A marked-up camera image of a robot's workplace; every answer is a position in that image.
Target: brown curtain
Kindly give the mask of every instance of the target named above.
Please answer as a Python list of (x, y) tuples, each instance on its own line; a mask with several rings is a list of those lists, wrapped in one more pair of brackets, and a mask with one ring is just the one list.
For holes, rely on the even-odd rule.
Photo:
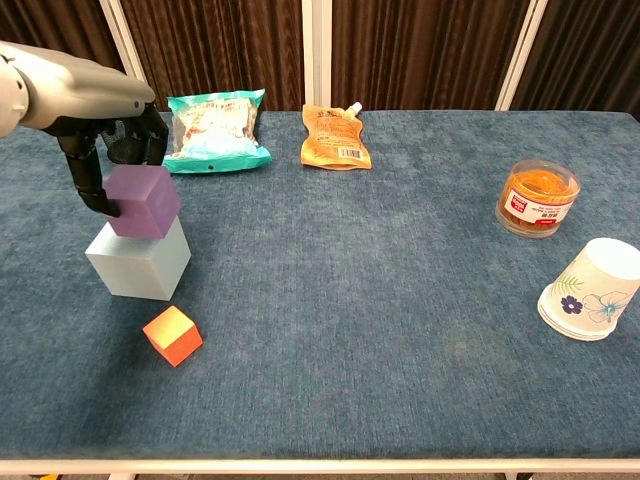
[(98, 0), (0, 0), (0, 40), (60, 50), (123, 71)]
[(333, 0), (332, 104), (495, 108), (528, 0)]
[(512, 109), (640, 116), (640, 2), (550, 0)]
[(147, 80), (167, 96), (265, 87), (268, 110), (304, 99), (300, 0), (122, 0)]

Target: snack bag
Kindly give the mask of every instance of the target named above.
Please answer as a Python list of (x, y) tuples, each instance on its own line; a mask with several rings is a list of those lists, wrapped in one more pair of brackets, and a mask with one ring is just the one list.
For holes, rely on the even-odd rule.
[(304, 105), (302, 121), (309, 136), (302, 144), (302, 164), (328, 170), (371, 169), (371, 156), (360, 140), (362, 122), (356, 118), (361, 109), (359, 102), (346, 111)]
[(253, 136), (264, 89), (169, 97), (173, 152), (171, 173), (216, 173), (256, 168), (271, 154)]

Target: paper cup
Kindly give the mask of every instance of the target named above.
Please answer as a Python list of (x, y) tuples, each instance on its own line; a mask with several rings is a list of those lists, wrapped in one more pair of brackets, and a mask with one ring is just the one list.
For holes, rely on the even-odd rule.
[(613, 238), (587, 243), (538, 300), (554, 330), (576, 340), (601, 340), (613, 332), (640, 286), (640, 251)]

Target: robotic hand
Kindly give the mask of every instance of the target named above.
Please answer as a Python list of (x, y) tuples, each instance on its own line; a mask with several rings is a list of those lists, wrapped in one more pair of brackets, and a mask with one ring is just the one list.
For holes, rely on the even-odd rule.
[(17, 125), (57, 137), (76, 189), (92, 210), (117, 217), (102, 188), (98, 134), (114, 163), (160, 165), (169, 129), (144, 82), (66, 53), (0, 42), (0, 138)]

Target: foam block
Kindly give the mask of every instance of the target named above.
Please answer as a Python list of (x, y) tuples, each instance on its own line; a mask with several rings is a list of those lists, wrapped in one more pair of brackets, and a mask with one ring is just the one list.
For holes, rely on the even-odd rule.
[(113, 295), (169, 300), (191, 251), (176, 217), (163, 239), (116, 235), (107, 223), (85, 251)]
[(177, 367), (202, 345), (202, 337), (193, 321), (171, 306), (143, 329), (153, 347)]
[(180, 211), (175, 184), (162, 166), (116, 165), (104, 189), (120, 207), (118, 218), (108, 217), (120, 236), (164, 238)]

